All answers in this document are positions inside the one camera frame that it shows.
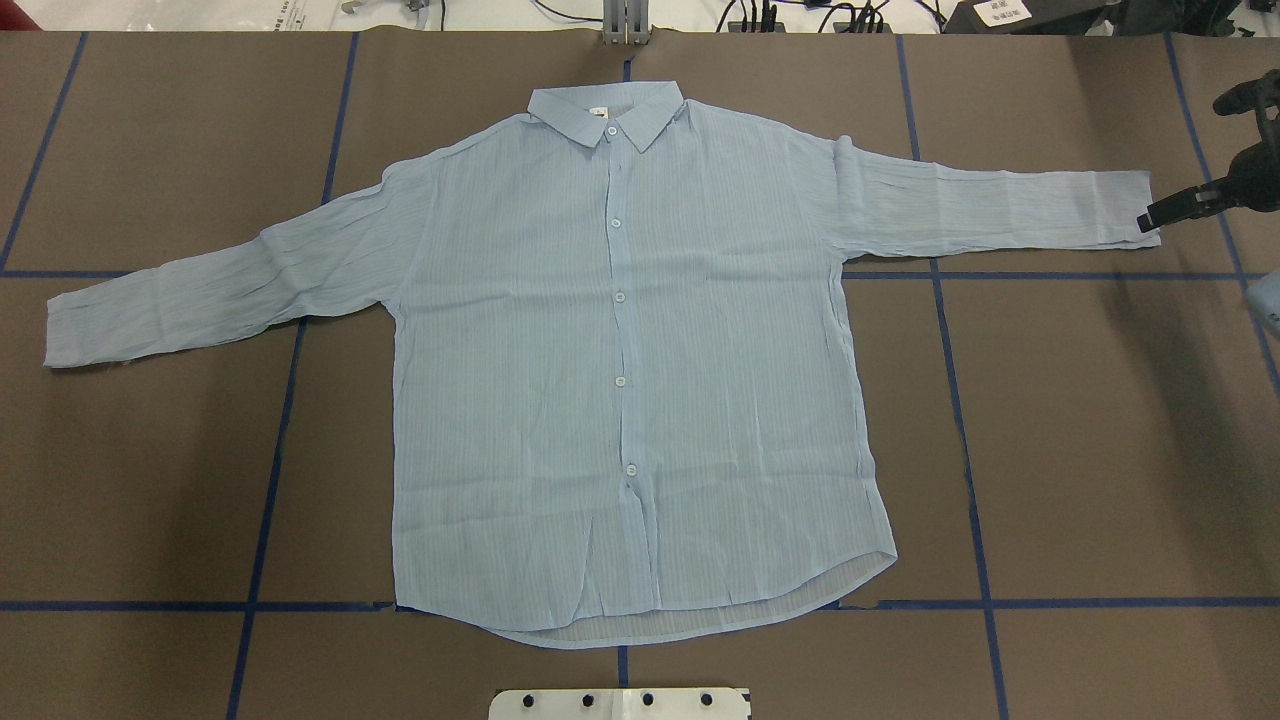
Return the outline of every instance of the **shirt front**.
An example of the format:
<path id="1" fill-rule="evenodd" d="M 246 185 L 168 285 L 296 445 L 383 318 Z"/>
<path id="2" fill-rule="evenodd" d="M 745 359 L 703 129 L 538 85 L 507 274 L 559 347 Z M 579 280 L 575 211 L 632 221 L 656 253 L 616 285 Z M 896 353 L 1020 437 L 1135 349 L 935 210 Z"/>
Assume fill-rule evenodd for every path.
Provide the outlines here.
<path id="1" fill-rule="evenodd" d="M 397 602 L 547 647 L 806 612 L 897 551 L 842 263 L 1158 245 L 1147 174 L 965 172 L 682 97 L 534 92 L 380 184 L 49 301 L 45 364 L 396 319 Z"/>

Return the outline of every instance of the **wrinkled fabric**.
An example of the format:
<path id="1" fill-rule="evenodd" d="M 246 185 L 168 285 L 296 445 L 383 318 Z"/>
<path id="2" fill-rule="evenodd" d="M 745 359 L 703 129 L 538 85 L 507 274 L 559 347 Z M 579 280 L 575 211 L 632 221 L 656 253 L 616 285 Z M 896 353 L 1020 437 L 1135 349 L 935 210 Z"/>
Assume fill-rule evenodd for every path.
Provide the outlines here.
<path id="1" fill-rule="evenodd" d="M 547 647 L 687 638 L 897 557 L 845 260 L 1149 247 L 1148 202 L 1146 173 L 954 170 L 671 82 L 540 90 L 251 242 L 50 300 L 45 364 L 381 304 L 397 602 Z"/>

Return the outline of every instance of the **shirt cuff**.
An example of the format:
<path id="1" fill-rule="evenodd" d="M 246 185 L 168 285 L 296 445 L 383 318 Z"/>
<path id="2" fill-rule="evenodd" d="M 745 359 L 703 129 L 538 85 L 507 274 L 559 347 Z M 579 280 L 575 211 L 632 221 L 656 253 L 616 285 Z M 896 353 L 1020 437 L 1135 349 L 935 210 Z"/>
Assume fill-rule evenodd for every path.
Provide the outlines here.
<path id="1" fill-rule="evenodd" d="M 49 325 L 45 333 L 45 366 L 74 368 L 83 365 L 76 332 L 76 310 L 67 307 L 65 295 L 47 302 Z"/>
<path id="2" fill-rule="evenodd" d="M 1092 173 L 1098 208 L 1101 247 L 1156 247 L 1160 231 L 1138 229 L 1138 215 L 1151 205 L 1151 173 L 1112 170 Z"/>

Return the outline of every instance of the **blue tape line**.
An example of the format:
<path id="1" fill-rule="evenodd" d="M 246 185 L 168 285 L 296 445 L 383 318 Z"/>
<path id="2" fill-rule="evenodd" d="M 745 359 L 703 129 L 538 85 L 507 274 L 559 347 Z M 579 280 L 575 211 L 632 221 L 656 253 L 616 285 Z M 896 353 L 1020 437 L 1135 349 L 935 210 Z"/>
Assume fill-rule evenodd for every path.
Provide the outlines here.
<path id="1" fill-rule="evenodd" d="M 897 44 L 897 74 L 902 78 L 902 105 L 906 108 L 906 133 L 911 138 L 911 159 L 920 159 L 920 138 L 915 132 L 915 104 L 911 102 L 911 81 L 906 72 L 906 44 L 901 35 L 893 36 Z"/>
<path id="2" fill-rule="evenodd" d="M 1000 639 L 996 634 L 996 612 L 991 602 L 991 579 L 987 574 L 987 552 L 982 539 L 982 519 L 978 516 L 978 489 L 973 482 L 973 460 L 969 455 L 969 433 L 964 425 L 964 410 L 960 406 L 960 383 L 956 379 L 955 354 L 951 348 L 951 328 L 947 324 L 946 302 L 942 297 L 942 277 L 938 273 L 938 260 L 929 259 L 933 270 L 933 305 L 938 314 L 938 331 L 942 334 L 942 360 L 947 369 L 947 384 L 951 389 L 951 414 L 956 430 L 960 433 L 960 451 L 964 457 L 964 483 L 969 492 L 969 533 L 973 537 L 973 555 L 978 565 L 978 589 L 982 593 L 983 618 L 987 625 L 987 648 L 991 652 L 991 674 L 996 684 L 996 708 L 1001 720 L 1009 720 L 1009 698 L 1005 694 L 1005 671 L 1000 659 Z"/>
<path id="3" fill-rule="evenodd" d="M 329 146 L 329 165 L 325 169 L 324 191 L 320 204 L 324 205 L 333 199 L 333 178 L 338 168 L 338 152 L 342 149 L 342 128 L 347 118 L 347 101 L 351 97 L 351 78 L 356 72 L 356 53 L 360 47 L 360 35 L 351 33 L 351 45 L 347 49 L 347 70 L 342 79 L 342 95 L 338 99 L 338 118 L 333 128 L 333 143 Z M 275 454 L 271 459 L 271 477 L 266 486 L 266 502 L 262 507 L 262 524 L 257 534 L 257 550 L 253 555 L 253 574 L 250 579 L 248 601 L 257 602 L 259 591 L 262 585 L 262 566 L 266 562 L 266 546 L 271 534 L 271 516 L 275 512 L 275 496 L 280 486 L 280 466 L 284 456 L 284 437 L 289 429 L 289 416 L 293 413 L 293 392 L 298 379 L 298 359 L 302 355 L 302 341 L 307 332 L 307 319 L 298 320 L 298 331 L 293 340 L 293 356 L 289 360 L 289 377 L 284 386 L 284 407 L 280 411 L 280 427 L 275 436 Z M 236 653 L 236 670 L 232 674 L 232 689 L 227 698 L 227 720 L 234 720 L 239 711 L 239 694 L 244 684 L 244 669 L 248 664 L 248 648 L 253 639 L 253 614 L 251 606 L 244 612 L 244 624 L 241 629 L 241 644 Z"/>
<path id="4" fill-rule="evenodd" d="M 0 600 L 0 612 L 243 612 L 248 603 L 155 600 Z"/>
<path id="5" fill-rule="evenodd" d="M 882 600 L 872 607 L 861 605 L 823 605 L 820 611 L 946 611 L 984 610 L 982 600 Z M 1277 596 L 1208 596 L 1208 597 L 1032 597 L 992 600 L 995 610 L 1108 610 L 1161 607 L 1280 607 Z M 0 600 L 0 612 L 412 612 L 433 616 L 412 607 L 379 601 L 187 601 L 187 600 Z M 618 648 L 626 662 L 626 648 Z M 625 670 L 620 674 L 626 679 Z"/>
<path id="6" fill-rule="evenodd" d="M 40 138 L 40 149 L 36 150 L 36 159 L 31 163 L 31 172 L 27 173 L 27 184 L 22 187 L 18 209 L 13 213 L 13 222 L 9 223 L 9 234 L 4 238 L 4 249 L 0 249 L 0 270 L 9 263 L 9 252 L 13 251 L 13 243 L 18 240 L 18 228 L 22 225 L 22 217 L 27 214 L 27 202 L 31 200 L 31 191 L 36 187 L 36 176 L 40 174 L 40 167 L 45 164 L 45 152 L 49 150 L 49 141 L 52 140 L 54 128 L 58 127 L 58 118 L 63 114 L 63 105 L 67 104 L 67 94 L 72 90 L 72 81 L 76 78 L 76 69 L 79 68 L 81 56 L 84 55 L 86 42 L 88 42 L 88 33 L 82 32 L 79 42 L 76 44 L 72 63 L 67 67 L 63 88 L 58 91 L 58 101 L 54 102 L 54 111 L 49 115 L 49 124 L 45 126 L 45 136 Z"/>
<path id="7" fill-rule="evenodd" d="M 902 78 L 902 102 L 906 105 L 906 131 L 911 137 L 911 158 L 920 159 L 920 141 L 915 128 L 915 110 L 911 102 L 911 81 L 908 72 L 906 45 L 901 35 L 893 36 L 897 46 L 897 69 Z M 942 336 L 942 359 L 947 368 L 947 384 L 951 387 L 951 411 L 956 430 L 960 433 L 960 448 L 964 452 L 964 482 L 969 492 L 969 530 L 973 536 L 973 553 L 978 565 L 978 588 L 982 592 L 983 620 L 987 626 L 987 650 L 991 655 L 991 676 L 996 689 L 996 708 L 1000 720 L 1009 720 L 1009 698 L 1005 693 L 1005 670 L 1000 659 L 1000 639 L 996 634 L 996 611 L 991 606 L 991 583 L 987 577 L 987 553 L 982 542 L 982 520 L 978 518 L 978 492 L 973 483 L 973 462 L 969 457 L 969 437 L 964 427 L 964 413 L 960 409 L 960 384 L 956 382 L 955 356 L 951 351 L 951 329 L 947 325 L 946 304 L 942 297 L 942 274 L 937 258 L 929 259 L 929 277 L 933 282 L 933 304 L 938 314 L 938 332 Z"/>
<path id="8" fill-rule="evenodd" d="M 324 192 L 320 204 L 333 200 L 333 176 L 338 170 L 338 147 L 342 145 L 342 126 L 347 122 L 347 100 L 351 97 L 351 76 L 356 72 L 356 50 L 360 47 L 360 33 L 351 33 L 351 46 L 347 49 L 347 73 L 342 79 L 342 96 L 338 99 L 338 119 L 333 127 L 333 143 L 329 146 L 329 168 L 324 176 Z"/>
<path id="9" fill-rule="evenodd" d="M 0 270 L 0 278 L 118 278 L 133 270 Z"/>
<path id="10" fill-rule="evenodd" d="M 1196 119 L 1192 117 L 1190 104 L 1187 102 L 1183 73 L 1178 67 L 1178 51 L 1174 49 L 1174 36 L 1167 32 L 1165 33 L 1165 54 L 1169 56 L 1169 72 L 1174 76 L 1174 90 L 1178 91 L 1178 104 L 1181 106 L 1183 120 L 1187 123 L 1187 132 L 1190 135 L 1192 147 L 1196 150 L 1196 160 L 1199 163 L 1201 176 L 1203 176 L 1204 182 L 1210 182 L 1213 179 L 1213 174 L 1208 169 L 1208 160 L 1204 158 L 1204 149 L 1201 145 L 1199 133 L 1196 131 Z M 1244 264 L 1240 263 L 1240 252 L 1235 246 L 1235 237 L 1231 234 L 1231 225 L 1226 222 L 1226 215 L 1219 213 L 1217 227 L 1222 233 L 1222 242 L 1226 243 L 1226 254 L 1231 258 L 1231 266 L 1235 268 L 1235 278 L 1239 281 L 1240 291 L 1243 292 L 1249 286 L 1245 281 L 1248 275 L 1244 273 Z M 1276 369 L 1276 360 L 1271 354 L 1271 345 L 1267 342 L 1266 331 L 1262 329 L 1262 323 L 1252 313 L 1249 314 L 1249 320 L 1253 324 L 1253 337 L 1257 340 L 1258 348 L 1262 352 L 1262 363 L 1267 366 L 1271 391 L 1276 398 L 1280 398 L 1280 370 Z"/>
<path id="11" fill-rule="evenodd" d="M 248 603 L 244 611 L 244 624 L 241 626 L 239 648 L 236 651 L 236 669 L 232 673 L 232 689 L 227 698 L 227 719 L 234 720 L 239 710 L 239 693 L 244 685 L 244 669 L 248 664 L 248 647 L 253 638 L 253 615 L 256 612 L 259 591 L 262 587 L 262 566 L 266 562 L 266 543 L 271 534 L 271 515 L 275 512 L 275 496 L 280 486 L 280 466 L 284 456 L 284 436 L 289 429 L 289 415 L 293 413 L 293 389 L 298 377 L 298 359 L 302 355 L 302 340 L 306 336 L 307 319 L 298 320 L 298 331 L 293 337 L 293 356 L 289 360 L 289 375 L 284 386 L 284 407 L 280 411 L 280 425 L 275 434 L 275 454 L 271 457 L 271 477 L 266 486 L 266 502 L 262 507 L 262 524 L 257 532 L 257 550 L 253 553 L 253 574 L 250 578 Z"/>
<path id="12" fill-rule="evenodd" d="M 845 270 L 841 279 L 846 281 L 929 281 L 932 272 L 893 272 L 893 270 Z M 1098 272 L 1025 272 L 1025 270 L 938 270 L 945 281 L 1231 281 L 1239 279 L 1235 273 L 1098 273 Z M 1261 278 L 1262 273 L 1245 274 L 1247 278 Z"/>
<path id="13" fill-rule="evenodd" d="M 241 625 L 241 642 L 236 648 L 236 669 L 232 670 L 232 692 L 227 698 L 227 720 L 236 720 L 239 712 L 239 693 L 244 687 L 244 667 L 248 666 L 248 646 L 253 638 L 253 612 L 244 614 Z"/>
<path id="14" fill-rule="evenodd" d="M 997 600 L 996 610 L 1080 610 L 1117 607 L 1280 607 L 1280 597 L 1074 597 Z"/>
<path id="15" fill-rule="evenodd" d="M 631 687 L 631 669 L 627 666 L 627 646 L 618 646 L 618 687 Z"/>

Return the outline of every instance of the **sticker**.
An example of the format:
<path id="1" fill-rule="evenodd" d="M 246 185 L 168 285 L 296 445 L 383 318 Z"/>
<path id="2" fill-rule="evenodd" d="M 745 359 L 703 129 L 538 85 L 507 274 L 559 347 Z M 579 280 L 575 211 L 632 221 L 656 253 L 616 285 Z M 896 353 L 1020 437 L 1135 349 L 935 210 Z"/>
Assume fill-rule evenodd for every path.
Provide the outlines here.
<path id="1" fill-rule="evenodd" d="M 361 5 L 364 5 L 364 0 L 343 3 L 340 6 L 343 13 L 352 14 Z M 307 26 L 307 0 L 280 0 L 280 12 L 275 14 L 275 26 L 271 29 L 276 32 L 282 29 L 311 29 Z"/>
<path id="2" fill-rule="evenodd" d="M 978 18 L 987 27 L 1006 26 L 1018 20 L 1030 19 L 1032 13 L 1023 5 L 1023 0 L 991 0 L 989 3 L 974 3 L 973 9 Z"/>

